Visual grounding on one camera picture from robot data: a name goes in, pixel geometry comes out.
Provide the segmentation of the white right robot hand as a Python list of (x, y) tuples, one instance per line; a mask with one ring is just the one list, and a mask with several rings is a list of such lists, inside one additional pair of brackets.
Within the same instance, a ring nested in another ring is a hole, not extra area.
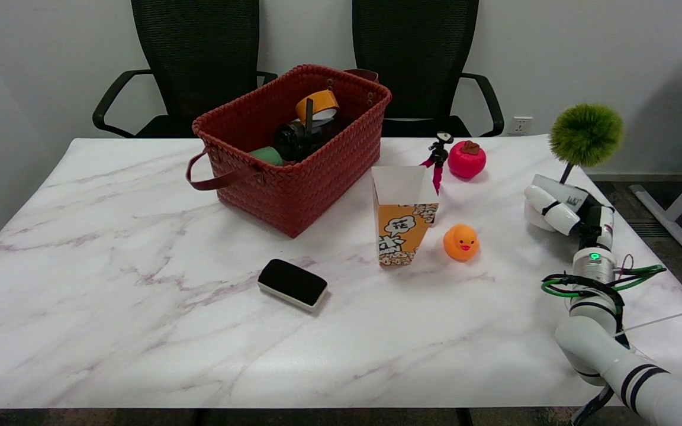
[(579, 187), (554, 184), (525, 188), (526, 220), (534, 226), (579, 239), (579, 248), (612, 250), (614, 208)]

